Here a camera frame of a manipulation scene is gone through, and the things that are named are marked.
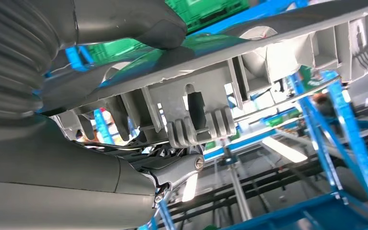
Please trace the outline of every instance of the screw head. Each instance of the screw head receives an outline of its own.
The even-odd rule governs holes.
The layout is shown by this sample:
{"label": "screw head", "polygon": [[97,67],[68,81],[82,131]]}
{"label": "screw head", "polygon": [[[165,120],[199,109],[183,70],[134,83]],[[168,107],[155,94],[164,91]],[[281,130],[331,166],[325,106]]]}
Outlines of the screw head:
{"label": "screw head", "polygon": [[164,194],[157,194],[156,197],[154,198],[154,202],[157,204],[157,203],[160,203],[160,201],[162,201],[164,198]]}
{"label": "screw head", "polygon": [[195,168],[196,169],[198,169],[198,170],[200,170],[200,169],[202,169],[203,167],[204,167],[204,158],[202,157],[202,158],[198,158],[196,161],[195,161],[196,163],[195,163]]}

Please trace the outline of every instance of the fluorescent light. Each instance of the fluorescent light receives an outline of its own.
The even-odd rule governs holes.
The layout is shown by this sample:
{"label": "fluorescent light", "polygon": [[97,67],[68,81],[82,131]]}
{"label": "fluorescent light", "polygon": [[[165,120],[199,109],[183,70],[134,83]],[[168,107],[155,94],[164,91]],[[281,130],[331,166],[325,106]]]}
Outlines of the fluorescent light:
{"label": "fluorescent light", "polygon": [[190,201],[196,195],[196,182],[198,179],[198,174],[194,174],[188,178],[187,183],[185,184],[184,193],[182,201]]}
{"label": "fluorescent light", "polygon": [[349,103],[351,101],[348,90],[342,90],[342,96],[344,97],[345,102]]}
{"label": "fluorescent light", "polygon": [[274,151],[280,153],[284,157],[288,158],[290,161],[294,163],[298,163],[301,161],[305,161],[307,156],[298,152],[295,149],[290,148],[289,146],[273,139],[273,138],[264,138],[262,143],[272,148]]}

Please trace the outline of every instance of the rectangular slot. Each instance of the rectangular slot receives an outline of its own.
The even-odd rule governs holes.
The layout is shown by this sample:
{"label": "rectangular slot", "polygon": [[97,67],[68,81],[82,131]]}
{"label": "rectangular slot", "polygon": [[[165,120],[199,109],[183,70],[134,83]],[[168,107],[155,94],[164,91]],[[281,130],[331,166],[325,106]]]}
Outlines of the rectangular slot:
{"label": "rectangular slot", "polygon": [[315,67],[317,69],[335,69],[338,67],[336,38],[333,27],[320,30],[312,38]]}

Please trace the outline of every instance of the wire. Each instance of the wire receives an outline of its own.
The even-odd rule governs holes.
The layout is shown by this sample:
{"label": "wire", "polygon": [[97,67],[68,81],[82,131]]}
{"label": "wire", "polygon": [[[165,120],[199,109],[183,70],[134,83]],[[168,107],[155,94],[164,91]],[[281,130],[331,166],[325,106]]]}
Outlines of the wire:
{"label": "wire", "polygon": [[65,69],[65,68],[67,68],[69,65],[71,65],[71,63],[68,63],[68,64],[66,64],[65,66],[61,67],[61,68],[55,69],[55,70],[51,71],[50,73],[54,73],[54,72],[56,72],[56,71],[58,71],[58,70]]}

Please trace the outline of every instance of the ceiling light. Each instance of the ceiling light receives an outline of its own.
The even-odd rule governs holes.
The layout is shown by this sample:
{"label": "ceiling light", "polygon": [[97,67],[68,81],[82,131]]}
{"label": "ceiling light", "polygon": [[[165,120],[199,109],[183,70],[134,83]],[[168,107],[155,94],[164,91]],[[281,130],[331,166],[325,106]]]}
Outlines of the ceiling light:
{"label": "ceiling light", "polygon": [[183,202],[190,201],[196,195],[196,182],[198,180],[198,174],[194,174],[190,176],[185,184],[184,193],[183,193]]}
{"label": "ceiling light", "polygon": [[295,149],[290,148],[289,146],[273,139],[273,138],[264,138],[262,143],[272,148],[274,151],[288,158],[290,161],[294,163],[298,163],[307,159],[307,156],[298,152]]}

